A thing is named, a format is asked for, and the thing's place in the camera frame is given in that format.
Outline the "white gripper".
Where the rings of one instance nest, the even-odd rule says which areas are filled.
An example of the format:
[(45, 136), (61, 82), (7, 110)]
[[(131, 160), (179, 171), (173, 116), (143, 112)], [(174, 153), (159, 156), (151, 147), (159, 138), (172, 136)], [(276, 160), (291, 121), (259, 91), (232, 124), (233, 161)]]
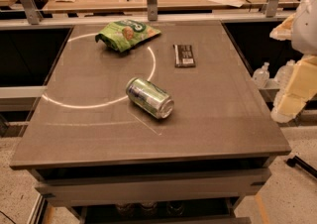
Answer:
[(302, 0), (295, 17), (287, 17), (269, 36), (291, 40), (292, 47), (305, 54), (287, 67), (270, 112), (273, 121), (287, 123), (317, 94), (317, 0)]

